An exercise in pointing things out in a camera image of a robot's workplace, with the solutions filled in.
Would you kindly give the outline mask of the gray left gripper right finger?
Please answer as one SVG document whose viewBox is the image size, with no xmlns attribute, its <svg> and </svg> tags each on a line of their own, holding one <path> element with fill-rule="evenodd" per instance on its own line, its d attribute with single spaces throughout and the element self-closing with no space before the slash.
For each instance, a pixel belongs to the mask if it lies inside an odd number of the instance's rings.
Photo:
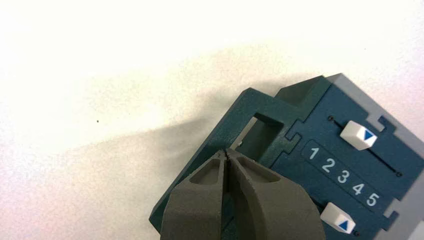
<svg viewBox="0 0 424 240">
<path fill-rule="evenodd" d="M 299 184 L 227 149 L 228 183 L 239 240 L 324 240 L 320 213 Z"/>
</svg>

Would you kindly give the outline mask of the gray left gripper left finger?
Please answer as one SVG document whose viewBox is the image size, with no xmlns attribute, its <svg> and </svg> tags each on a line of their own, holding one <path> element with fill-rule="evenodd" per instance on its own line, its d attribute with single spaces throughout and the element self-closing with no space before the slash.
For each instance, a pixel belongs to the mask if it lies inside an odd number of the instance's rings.
<svg viewBox="0 0 424 240">
<path fill-rule="evenodd" d="M 162 240 L 219 240 L 227 157 L 217 151 L 171 192 L 165 207 Z"/>
</svg>

